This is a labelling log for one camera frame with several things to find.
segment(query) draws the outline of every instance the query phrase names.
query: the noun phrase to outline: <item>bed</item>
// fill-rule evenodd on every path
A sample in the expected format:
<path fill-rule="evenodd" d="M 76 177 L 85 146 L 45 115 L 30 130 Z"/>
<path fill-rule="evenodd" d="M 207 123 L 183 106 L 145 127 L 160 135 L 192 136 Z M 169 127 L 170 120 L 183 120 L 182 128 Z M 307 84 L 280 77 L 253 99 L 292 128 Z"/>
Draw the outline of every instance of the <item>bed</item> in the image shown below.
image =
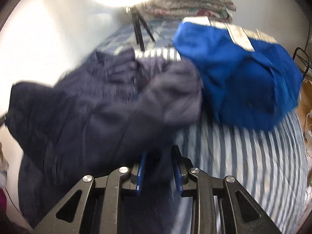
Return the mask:
<path fill-rule="evenodd" d="M 181 59 L 171 38 L 180 20 L 154 20 L 147 24 L 153 43 L 142 28 L 145 52 L 136 45 L 133 25 L 119 29 L 97 49 L 118 54 L 126 46 L 135 48 L 136 57 L 162 56 Z M 302 130 L 296 110 L 291 111 L 272 131 L 249 131 L 220 125 L 202 111 L 197 124 L 175 136 L 182 155 L 209 175 L 232 175 L 255 198 L 282 233 L 294 233 L 305 207 L 308 164 Z M 178 207 L 172 233 L 189 233 L 191 200 L 173 194 Z"/>

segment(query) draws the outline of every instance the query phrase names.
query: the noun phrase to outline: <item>pink cloth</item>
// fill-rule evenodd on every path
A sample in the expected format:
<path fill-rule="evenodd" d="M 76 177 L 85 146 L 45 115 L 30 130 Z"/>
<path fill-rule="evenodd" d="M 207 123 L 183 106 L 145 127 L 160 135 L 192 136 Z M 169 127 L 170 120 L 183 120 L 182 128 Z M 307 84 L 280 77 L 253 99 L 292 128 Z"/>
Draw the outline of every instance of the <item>pink cloth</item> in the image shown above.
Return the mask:
<path fill-rule="evenodd" d="M 4 191 L 0 188 L 0 207 L 6 212 L 7 210 L 7 198 Z"/>

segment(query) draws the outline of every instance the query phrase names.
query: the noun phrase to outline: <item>tripod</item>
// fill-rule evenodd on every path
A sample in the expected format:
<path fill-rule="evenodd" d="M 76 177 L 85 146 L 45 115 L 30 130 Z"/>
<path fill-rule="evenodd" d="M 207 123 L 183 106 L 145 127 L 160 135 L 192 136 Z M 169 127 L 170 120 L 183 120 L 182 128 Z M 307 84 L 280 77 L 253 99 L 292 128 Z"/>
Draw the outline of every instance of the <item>tripod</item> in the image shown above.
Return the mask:
<path fill-rule="evenodd" d="M 146 21 L 144 20 L 144 18 L 141 16 L 140 12 L 138 11 L 137 7 L 135 5 L 131 7 L 127 7 L 127 13 L 129 12 L 131 13 L 131 16 L 132 16 L 133 27 L 135 30 L 136 43 L 139 44 L 141 51 L 145 51 L 140 21 L 143 24 L 144 28 L 146 29 L 147 33 L 149 34 L 153 42 L 155 42 L 155 39 L 149 27 L 147 26 Z"/>

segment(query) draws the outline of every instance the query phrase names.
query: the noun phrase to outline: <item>floral blanket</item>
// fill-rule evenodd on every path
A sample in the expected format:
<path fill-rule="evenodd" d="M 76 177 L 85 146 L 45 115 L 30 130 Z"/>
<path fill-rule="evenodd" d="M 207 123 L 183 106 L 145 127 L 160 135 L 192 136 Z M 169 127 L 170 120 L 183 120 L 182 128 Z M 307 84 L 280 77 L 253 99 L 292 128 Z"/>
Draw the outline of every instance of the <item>floral blanket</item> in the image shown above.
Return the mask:
<path fill-rule="evenodd" d="M 209 19 L 231 23 L 232 0 L 149 0 L 142 5 L 144 13 L 162 19 L 183 19 L 187 16 L 208 16 Z"/>

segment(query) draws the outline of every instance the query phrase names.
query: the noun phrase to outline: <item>white wall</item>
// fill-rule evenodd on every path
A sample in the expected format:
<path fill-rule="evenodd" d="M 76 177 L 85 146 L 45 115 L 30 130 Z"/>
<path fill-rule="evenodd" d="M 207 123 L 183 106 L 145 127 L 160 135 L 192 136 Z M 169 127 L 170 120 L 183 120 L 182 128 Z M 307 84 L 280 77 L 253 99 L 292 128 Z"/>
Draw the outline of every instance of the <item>white wall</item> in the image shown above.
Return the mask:
<path fill-rule="evenodd" d="M 105 8 L 92 0 L 22 0 L 0 32 L 0 115 L 8 109 L 13 83 L 53 85 L 125 22 L 129 17 L 121 8 Z M 7 189 L 18 206 L 22 150 L 5 127 L 0 129 L 0 141 L 10 164 Z M 27 225 L 9 199 L 7 214 Z"/>
<path fill-rule="evenodd" d="M 294 0 L 232 0 L 237 7 L 233 23 L 273 36 L 291 54 L 304 48 L 308 20 Z"/>

